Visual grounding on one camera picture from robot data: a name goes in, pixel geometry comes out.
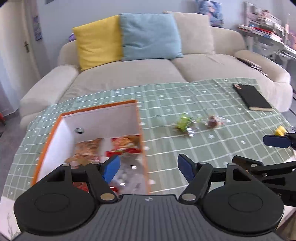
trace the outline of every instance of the light blue pillow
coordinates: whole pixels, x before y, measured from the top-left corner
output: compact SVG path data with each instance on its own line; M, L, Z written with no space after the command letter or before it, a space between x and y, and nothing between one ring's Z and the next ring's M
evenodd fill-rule
M177 24L171 14L120 14L123 61L183 57Z

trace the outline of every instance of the black notebook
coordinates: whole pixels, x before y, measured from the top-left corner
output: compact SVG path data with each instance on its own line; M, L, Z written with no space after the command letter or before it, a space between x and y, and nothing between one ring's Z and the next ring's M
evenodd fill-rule
M253 68L253 69L258 69L258 70L262 70L261 66L258 64L255 64L254 62L247 60L245 58L237 58L237 60L243 62L244 64L246 64L247 66Z
M233 88L240 95L249 110L273 111L272 106L254 86L234 84Z

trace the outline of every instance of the metal screw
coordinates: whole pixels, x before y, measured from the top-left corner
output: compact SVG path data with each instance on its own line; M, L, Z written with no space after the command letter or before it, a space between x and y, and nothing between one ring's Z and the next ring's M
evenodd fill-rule
M194 201L196 199L196 196L192 193L185 193L182 195L182 199L184 201Z
M112 193L104 193L101 195L101 199L104 201L112 201L114 198L115 196Z
M84 129L83 128L76 128L74 130L77 134L83 134L84 133Z

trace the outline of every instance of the snack bag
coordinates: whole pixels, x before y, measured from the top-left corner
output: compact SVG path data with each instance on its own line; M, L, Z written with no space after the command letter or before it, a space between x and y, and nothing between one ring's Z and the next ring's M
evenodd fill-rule
M140 136L130 135L112 139L113 149L106 152L106 157L123 153L141 153Z
M75 145L75 155L69 157L65 163L71 166L86 166L93 161L99 161L98 148L102 139L98 138L92 141L84 141Z

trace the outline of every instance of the wall picture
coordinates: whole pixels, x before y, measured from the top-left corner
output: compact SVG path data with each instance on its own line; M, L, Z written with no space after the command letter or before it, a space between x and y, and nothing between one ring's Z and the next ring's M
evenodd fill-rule
M223 28L221 3L209 0L196 0L197 13L208 15L213 27Z
M39 16L33 17L33 29L34 29L35 40L37 41L39 39L42 39Z

